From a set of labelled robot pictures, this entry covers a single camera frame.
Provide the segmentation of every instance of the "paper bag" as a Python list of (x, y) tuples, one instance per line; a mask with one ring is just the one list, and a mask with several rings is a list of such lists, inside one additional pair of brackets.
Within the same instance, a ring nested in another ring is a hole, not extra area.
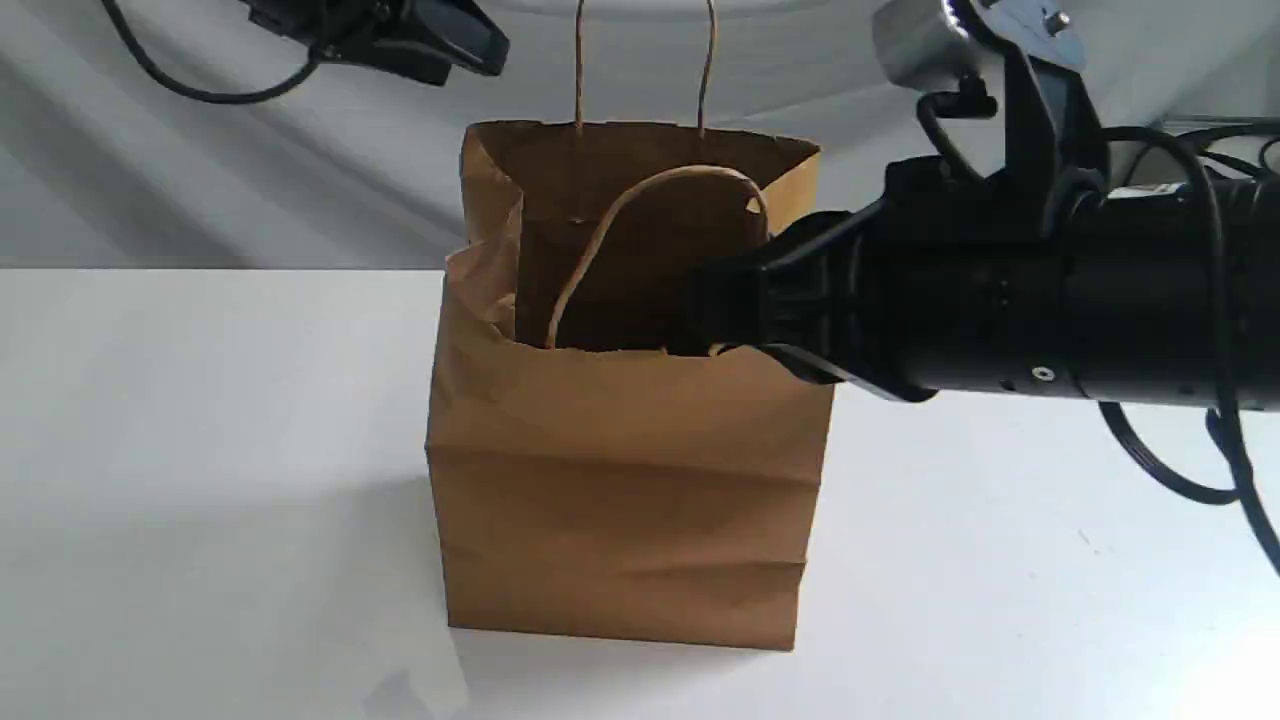
[(680, 278), (806, 213), (817, 155), (666, 124), (468, 131), (426, 445), (451, 624), (792, 647), (832, 389), (709, 356)]

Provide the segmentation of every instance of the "bag handle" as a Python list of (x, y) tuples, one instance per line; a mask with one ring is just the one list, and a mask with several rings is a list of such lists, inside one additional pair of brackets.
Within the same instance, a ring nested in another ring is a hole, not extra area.
[[(573, 128), (577, 131), (577, 137), (582, 137), (582, 12), (586, 8), (586, 0), (577, 0), (577, 20), (575, 23), (575, 47), (576, 47), (576, 61), (575, 69), (577, 72), (577, 86), (573, 92)], [(710, 14), (712, 19), (712, 32), (710, 41), (707, 44), (707, 63), (703, 65), (703, 85), (698, 91), (698, 138), (701, 140), (707, 136), (707, 88), (712, 81), (712, 63), (716, 61), (716, 44), (719, 38), (719, 17), (716, 13), (716, 0), (707, 0), (707, 12)]]
[(760, 190), (760, 186), (755, 184), (755, 181), (739, 170), (722, 168), (719, 165), (685, 165), (682, 168), (672, 168), (650, 178), (643, 179), (613, 201), (609, 210), (604, 213), (604, 218), (600, 219), (600, 224), (595, 227), (595, 232), (591, 233), (591, 240), (586, 243), (586, 250), (582, 251), (582, 258), (577, 261), (577, 266), (573, 268), (573, 274), (568, 277), (568, 282), (564, 283), (564, 290), (561, 291), (559, 297), (556, 300), (556, 309), (552, 310), (552, 320), (547, 325), (548, 350), (556, 350), (556, 337), (559, 333), (561, 320), (564, 318), (564, 307), (568, 306), (568, 301), (573, 297), (573, 293), (577, 292), (577, 286), (581, 284), (582, 278), (586, 277), (586, 272), (591, 268), (591, 263), (595, 261), (595, 255), (600, 251), (600, 245), (604, 243), (604, 236), (609, 233), (609, 228), (613, 227), (613, 222), (618, 218), (618, 214), (622, 213), (622, 209), (646, 190), (663, 184), (668, 181), (690, 177), (721, 177), (735, 181), (746, 187), (746, 190), (750, 191), (751, 197), (760, 206), (760, 245), (768, 242), (769, 214), (764, 205), (764, 192)]

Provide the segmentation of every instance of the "white tabletop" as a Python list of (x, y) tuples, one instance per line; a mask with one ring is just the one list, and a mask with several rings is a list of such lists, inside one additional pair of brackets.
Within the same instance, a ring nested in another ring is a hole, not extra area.
[[(1280, 580), (1239, 510), (1170, 496), (1073, 402), (844, 388), (791, 655), (449, 632), (421, 451), (439, 293), (0, 275), (0, 716), (1280, 710)], [(1137, 419), (1222, 480), (1198, 414)], [(1280, 421), (1248, 427), (1275, 488)]]

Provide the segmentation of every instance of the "screw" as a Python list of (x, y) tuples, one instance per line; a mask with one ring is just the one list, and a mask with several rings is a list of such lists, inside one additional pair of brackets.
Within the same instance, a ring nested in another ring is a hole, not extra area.
[(1050, 37), (1062, 35), (1062, 32), (1069, 27), (1071, 27), (1071, 15), (1068, 15), (1062, 10), (1051, 15), (1044, 15), (1044, 29), (1048, 31)]

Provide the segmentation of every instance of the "white fabric backdrop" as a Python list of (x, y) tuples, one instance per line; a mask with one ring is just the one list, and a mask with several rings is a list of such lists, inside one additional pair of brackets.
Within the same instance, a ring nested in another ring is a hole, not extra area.
[[(867, 202), (884, 163), (928, 151), (911, 94), (874, 60), (878, 0), (719, 4), (714, 123), (822, 142), (824, 206)], [(481, 5), (515, 44), (500, 79), (458, 73), (434, 90), (330, 67), (283, 100), (239, 109), (154, 85), (96, 1), (0, 3), (0, 265), (439, 266), (460, 238), (465, 126), (571, 111), (573, 0)], [(159, 61), (211, 88), (269, 85), (302, 58), (236, 0), (122, 6)], [(1153, 118), (1280, 18), (1274, 0), (1066, 6), (1108, 123)], [(596, 0), (591, 117), (691, 119), (703, 13), (701, 0)], [(977, 164), (1000, 161), (998, 126), (960, 138)]]

